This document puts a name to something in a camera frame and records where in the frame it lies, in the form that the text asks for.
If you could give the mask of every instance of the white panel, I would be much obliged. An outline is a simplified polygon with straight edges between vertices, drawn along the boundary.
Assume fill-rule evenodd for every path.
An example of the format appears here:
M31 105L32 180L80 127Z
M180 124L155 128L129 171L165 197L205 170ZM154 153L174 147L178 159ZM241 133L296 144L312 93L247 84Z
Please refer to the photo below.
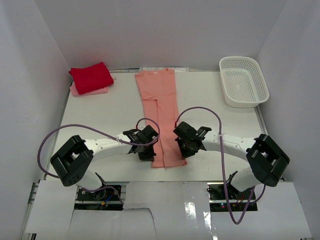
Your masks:
M212 240L206 182L129 182L124 209L150 209L157 240Z
M135 74L114 73L112 76L116 77L116 81L107 94L84 97L70 95L62 125L84 124L111 135L134 128L144 116ZM234 108L226 104L218 72L176 72L175 82L180 112L194 106L207 107L221 117L224 134L248 138L260 135L261 129L253 108ZM216 117L203 109L186 112L181 120L196 129L201 126L218 129ZM59 132L55 151L73 135L80 135L83 139L101 138L100 134L83 128L65 128ZM243 159L226 155L225 166L228 176L247 168L249 164ZM107 182L222 180L221 154L202 150L188 158L188 165L182 167L151 168L150 162L141 162L137 155L129 154L92 162L89 169L98 172Z
M26 233L67 233L78 187L42 180L25 227Z
M218 69L255 57L287 0L35 0L67 62Z
M74 210L67 234L41 233L36 240L156 240L149 209Z
M39 179L37 149L58 124L68 68L33 0L0 1L1 239L19 239Z
M263 186L256 187L260 195ZM257 203L258 211L248 211L239 225L235 225L228 212L212 212L211 225L216 228L218 240L299 240L310 238L304 211L292 182L280 182L267 187ZM235 212L239 219L241 213Z
M288 154L284 173L294 182L314 238L320 238L320 2L289 0L258 62L270 91L261 106L269 134Z

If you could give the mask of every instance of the clothing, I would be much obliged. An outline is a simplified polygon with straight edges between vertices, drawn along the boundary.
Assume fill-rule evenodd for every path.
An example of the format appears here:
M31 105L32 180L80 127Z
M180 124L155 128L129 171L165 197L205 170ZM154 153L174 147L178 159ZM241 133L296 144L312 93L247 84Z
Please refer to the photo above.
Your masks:
M95 95L95 94L106 94L108 92L108 87L104 87L104 88L100 88L98 90L94 90L94 91L90 91L90 92L87 92L85 94L82 94L80 95L77 91L77 88L76 88L76 85L75 83L73 82L71 87L70 87L70 92L72 94L72 96L74 97L78 97L78 96L87 96L87 95Z
M135 75L135 79L141 95L144 116L156 121L161 129L159 141L154 144L156 156L152 167L187 165L175 141L177 136L173 133L175 121L179 116L175 71L169 68L142 71ZM152 122L146 123L157 129Z
M76 90L80 95L114 84L114 80L103 62L86 68L73 67L69 74L73 77Z

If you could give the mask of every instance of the folded red cloth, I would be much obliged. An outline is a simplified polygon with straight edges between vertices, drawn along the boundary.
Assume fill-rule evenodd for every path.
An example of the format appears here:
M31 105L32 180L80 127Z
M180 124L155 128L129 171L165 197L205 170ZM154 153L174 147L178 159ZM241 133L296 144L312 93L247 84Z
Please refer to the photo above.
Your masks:
M71 68L76 90L80 95L105 88L114 83L106 65L100 62L86 68Z

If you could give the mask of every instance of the white wall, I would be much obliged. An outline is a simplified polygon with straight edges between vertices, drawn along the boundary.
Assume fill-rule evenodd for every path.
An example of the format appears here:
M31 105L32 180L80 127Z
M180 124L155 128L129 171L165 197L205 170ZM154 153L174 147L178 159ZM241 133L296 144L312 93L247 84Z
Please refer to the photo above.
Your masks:
M320 239L320 1L288 0L257 60L270 91L261 106L269 134L289 155L314 239Z
M35 0L71 67L218 69L256 57L287 0Z
M58 124L68 69L34 1L0 0L1 240L20 237L32 183L40 176L37 150Z

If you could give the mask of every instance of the folded pink cloth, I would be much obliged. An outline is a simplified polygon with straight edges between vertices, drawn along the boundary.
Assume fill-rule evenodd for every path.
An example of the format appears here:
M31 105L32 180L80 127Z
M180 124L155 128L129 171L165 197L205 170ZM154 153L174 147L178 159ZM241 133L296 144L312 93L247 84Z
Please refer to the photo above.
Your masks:
M79 94L77 89L76 89L76 85L75 83L73 82L71 87L70 87L70 92L72 94L72 96L74 97L78 97L78 96L86 96L86 95L95 95L95 94L106 94L108 92L108 87L104 87L104 88L100 88L98 90L94 90L94 91L90 91L90 92L87 92L85 94Z

